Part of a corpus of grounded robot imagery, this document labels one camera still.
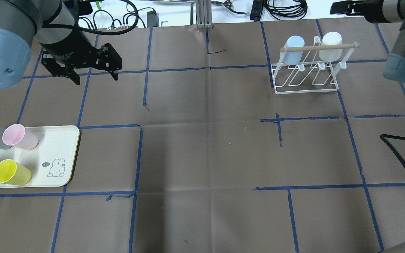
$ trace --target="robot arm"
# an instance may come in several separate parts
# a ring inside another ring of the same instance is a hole
[[[93,67],[118,80],[122,59],[117,51],[110,44],[96,49],[81,30],[73,28],[76,22],[61,0],[0,0],[0,89],[23,78],[33,39],[43,46],[41,63],[55,77],[79,84],[74,69]],[[48,28],[54,25],[72,29]]]
[[[400,34],[388,55],[384,77],[405,83],[405,0],[365,0],[333,3],[331,14],[364,16],[370,23],[402,22]]]

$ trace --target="tray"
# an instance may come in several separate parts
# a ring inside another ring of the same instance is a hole
[[[39,126],[28,128],[39,144],[33,150],[15,147],[0,149],[0,161],[13,159],[32,172],[24,186],[0,184],[0,188],[58,187],[71,179],[81,132],[74,125]]]

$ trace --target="yellow cup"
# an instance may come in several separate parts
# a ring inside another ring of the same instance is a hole
[[[31,179],[31,171],[12,159],[0,162],[0,184],[24,186]]]

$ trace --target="wooden dowel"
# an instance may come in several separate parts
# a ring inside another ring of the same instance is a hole
[[[281,52],[296,52],[296,51],[311,51],[311,50],[324,50],[324,49],[344,49],[344,48],[358,48],[360,43],[353,44],[339,44],[339,45],[312,45],[312,46],[298,46],[288,47],[287,50],[282,47]]]

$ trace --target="power adapter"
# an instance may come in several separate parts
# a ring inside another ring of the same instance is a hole
[[[159,13],[155,10],[148,11],[146,13],[146,23],[148,27],[158,27],[159,26]]]
[[[252,1],[251,15],[249,16],[250,20],[254,20],[254,22],[257,22],[260,20],[260,17],[262,16],[262,10],[263,10],[263,1],[264,0],[253,0]]]

